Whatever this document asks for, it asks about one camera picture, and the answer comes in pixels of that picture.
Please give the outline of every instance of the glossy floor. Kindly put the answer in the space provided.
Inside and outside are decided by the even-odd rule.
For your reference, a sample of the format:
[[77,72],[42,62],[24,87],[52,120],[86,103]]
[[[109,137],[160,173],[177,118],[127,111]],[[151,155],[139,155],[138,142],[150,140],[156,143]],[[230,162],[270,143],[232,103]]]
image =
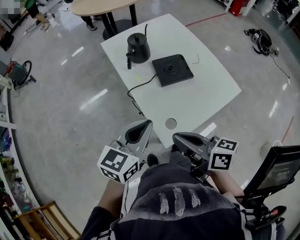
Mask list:
[[[67,7],[60,4],[53,8],[56,18],[50,20],[46,32],[37,29],[23,36],[22,31],[32,19],[19,29],[21,38],[14,44],[13,59],[31,60],[37,82],[23,88],[19,96],[12,93],[11,106],[20,155],[36,192],[43,202],[55,200],[82,231],[107,182],[96,166],[101,150],[125,124],[142,117],[101,48],[102,22],[95,22],[98,30],[89,31]],[[224,12],[225,7],[216,0],[136,3],[139,22],[170,13],[186,25]],[[117,20],[130,18],[128,8],[113,14]],[[275,60],[291,77],[289,83],[271,57],[252,50],[251,40],[243,33],[245,29],[264,26],[263,19],[253,14],[225,14],[189,26],[242,90],[196,129],[201,132],[215,123],[210,136],[239,141],[230,173],[240,185],[251,179],[262,163],[263,144],[282,140],[292,117],[283,144],[300,144],[300,87],[292,72],[298,63],[276,31],[272,33],[266,26],[280,45],[281,53]],[[164,150],[153,132],[146,152],[160,155]],[[300,220],[300,172],[294,184],[269,198],[267,204],[288,207],[285,226],[289,234]]]

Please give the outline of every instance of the gooseneck kettle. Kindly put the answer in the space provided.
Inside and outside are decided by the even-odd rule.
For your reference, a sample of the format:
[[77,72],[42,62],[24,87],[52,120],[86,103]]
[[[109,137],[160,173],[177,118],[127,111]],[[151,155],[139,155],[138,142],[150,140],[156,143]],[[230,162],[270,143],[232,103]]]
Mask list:
[[150,58],[150,48],[147,41],[147,25],[145,25],[144,34],[134,33],[128,39],[127,67],[131,69],[131,62],[144,63]]

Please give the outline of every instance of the black bag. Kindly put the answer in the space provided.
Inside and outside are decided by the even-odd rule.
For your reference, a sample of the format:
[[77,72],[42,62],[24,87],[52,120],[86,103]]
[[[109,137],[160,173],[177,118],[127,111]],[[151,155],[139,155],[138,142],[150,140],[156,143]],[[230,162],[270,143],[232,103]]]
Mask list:
[[250,28],[248,30],[244,30],[244,33],[247,36],[251,36],[251,40],[256,43],[257,48],[259,50],[257,50],[254,46],[253,46],[253,50],[257,53],[257,54],[263,54],[268,56],[271,52],[271,47],[272,47],[272,41],[270,36],[268,35],[268,33],[266,31],[264,31],[263,29],[254,29],[254,28]]

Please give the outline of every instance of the round wooden table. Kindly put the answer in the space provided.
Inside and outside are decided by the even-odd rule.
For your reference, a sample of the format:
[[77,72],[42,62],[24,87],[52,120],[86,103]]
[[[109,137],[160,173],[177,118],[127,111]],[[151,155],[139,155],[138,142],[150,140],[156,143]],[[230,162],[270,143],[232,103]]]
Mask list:
[[[138,25],[135,2],[139,0],[73,0],[71,12],[78,16],[101,15],[105,30],[103,39],[107,40],[114,35]],[[112,11],[129,6],[131,20],[115,21]]]

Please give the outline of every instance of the wires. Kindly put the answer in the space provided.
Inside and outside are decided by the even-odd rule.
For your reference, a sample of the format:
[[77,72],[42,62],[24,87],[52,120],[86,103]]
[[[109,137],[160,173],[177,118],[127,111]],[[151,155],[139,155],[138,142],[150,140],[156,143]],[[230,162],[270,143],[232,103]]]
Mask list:
[[199,54],[197,53],[196,55],[197,55],[197,57],[198,57],[198,62],[193,62],[192,64],[199,64],[199,62],[200,62]]
[[126,182],[126,194],[125,194],[125,199],[124,199],[124,212],[125,212],[125,215],[127,215],[127,207],[126,207],[126,202],[127,202],[127,197],[128,197],[128,191],[129,191],[129,181],[127,180]]
[[144,86],[144,85],[150,83],[156,76],[157,76],[157,74],[155,74],[148,82],[144,82],[144,83],[142,83],[142,84],[139,84],[139,85],[137,85],[137,86],[131,88],[130,90],[128,90],[128,92],[126,93],[126,94],[132,99],[132,104],[133,104],[133,105],[135,106],[135,108],[139,111],[139,115],[145,116],[144,113],[142,113],[142,111],[137,107],[137,105],[136,105],[137,102],[136,102],[136,100],[134,99],[134,97],[132,97],[132,96],[130,95],[130,92],[131,92],[132,90],[134,90],[134,89],[140,87],[140,86]]
[[275,65],[286,75],[286,77],[288,78],[288,79],[290,79],[290,77],[287,75],[287,73],[281,68],[281,67],[279,67],[278,66],[278,64],[277,64],[277,62],[276,62],[276,60],[275,60],[275,58],[270,54],[270,56],[271,56],[271,58],[273,59],[273,61],[274,61],[274,63],[275,63]]

